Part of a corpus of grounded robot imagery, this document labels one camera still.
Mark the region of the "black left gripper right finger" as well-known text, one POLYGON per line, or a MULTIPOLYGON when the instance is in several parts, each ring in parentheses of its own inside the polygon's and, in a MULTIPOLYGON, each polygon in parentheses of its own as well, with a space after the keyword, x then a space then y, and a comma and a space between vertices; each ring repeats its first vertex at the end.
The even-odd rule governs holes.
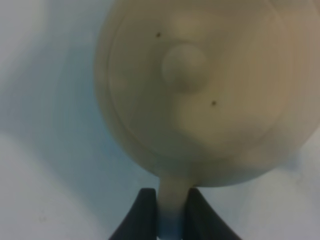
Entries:
POLYGON ((184 209, 183 240, 241 240, 212 209, 197 188, 188 192, 184 209))

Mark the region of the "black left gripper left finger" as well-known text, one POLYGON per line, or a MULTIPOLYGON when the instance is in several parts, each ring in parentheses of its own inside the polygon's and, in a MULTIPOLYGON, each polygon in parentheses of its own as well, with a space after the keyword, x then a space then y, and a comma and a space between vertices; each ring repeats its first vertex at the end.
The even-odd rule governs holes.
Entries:
POLYGON ((129 212, 109 238, 110 240, 156 240, 156 190, 142 188, 129 212))

